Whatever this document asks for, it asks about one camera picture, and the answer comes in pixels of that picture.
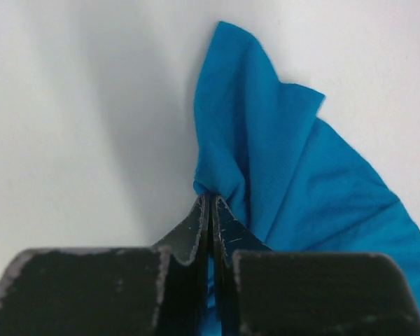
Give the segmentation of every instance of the scratch mark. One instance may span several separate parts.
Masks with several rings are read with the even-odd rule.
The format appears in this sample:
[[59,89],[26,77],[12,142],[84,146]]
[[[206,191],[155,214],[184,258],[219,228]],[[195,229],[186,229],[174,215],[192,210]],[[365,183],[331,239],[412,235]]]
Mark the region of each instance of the scratch mark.
[[56,248],[52,250],[52,252],[60,252],[75,256],[88,256],[92,254],[108,253],[111,251],[112,250],[110,248]]
[[229,244],[230,243],[233,243],[233,242],[236,242],[236,241],[238,241],[238,240],[241,240],[242,238],[236,238],[236,239],[233,239],[233,240],[231,240],[231,241],[229,241]]
[[165,295],[165,281],[168,275],[169,261],[170,254],[168,249],[160,248],[160,264],[158,270],[159,272],[157,273],[157,279],[155,280],[155,286],[157,288],[157,304],[155,306],[153,320],[151,321],[153,327],[157,326],[160,315],[160,305],[162,304]]
[[331,334],[333,331],[338,332],[341,335],[344,335],[346,331],[352,330],[355,328],[355,326],[360,324],[373,324],[375,322],[378,322],[380,320],[391,320],[396,318],[404,318],[406,322],[413,323],[414,318],[410,316],[409,314],[406,314],[403,311],[399,311],[396,314],[384,314],[384,315],[368,315],[364,316],[363,318],[360,318],[357,321],[349,322],[349,323],[341,323],[339,325],[334,325],[333,327],[325,328],[322,330],[323,334]]

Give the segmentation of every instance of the blue cloth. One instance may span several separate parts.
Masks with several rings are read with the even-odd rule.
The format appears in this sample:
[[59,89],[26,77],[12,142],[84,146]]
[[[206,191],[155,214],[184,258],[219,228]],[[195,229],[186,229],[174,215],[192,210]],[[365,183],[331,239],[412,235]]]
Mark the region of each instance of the blue cloth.
[[[195,94],[194,188],[220,193],[272,249],[390,255],[420,307],[420,231],[376,171],[316,117],[323,99],[281,83],[252,35],[220,23]],[[221,334],[214,314],[205,330]]]

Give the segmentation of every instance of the white background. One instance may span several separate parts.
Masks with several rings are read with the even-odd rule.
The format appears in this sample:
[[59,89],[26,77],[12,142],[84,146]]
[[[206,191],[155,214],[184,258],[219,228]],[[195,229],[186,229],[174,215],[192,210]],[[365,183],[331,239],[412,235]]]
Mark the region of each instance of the white background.
[[420,226],[420,0],[0,0],[0,274],[30,246],[152,244],[187,214],[218,20],[327,94],[320,116]]

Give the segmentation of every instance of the fabric fold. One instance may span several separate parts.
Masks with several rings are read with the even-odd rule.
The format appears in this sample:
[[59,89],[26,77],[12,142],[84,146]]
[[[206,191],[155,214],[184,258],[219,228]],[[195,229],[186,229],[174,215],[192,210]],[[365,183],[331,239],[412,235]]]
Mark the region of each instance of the fabric fold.
[[[274,250],[389,254],[420,306],[420,231],[376,171],[316,117],[323,99],[281,83],[252,35],[219,23],[195,94],[195,190],[221,194]],[[215,323],[208,335],[220,333]]]

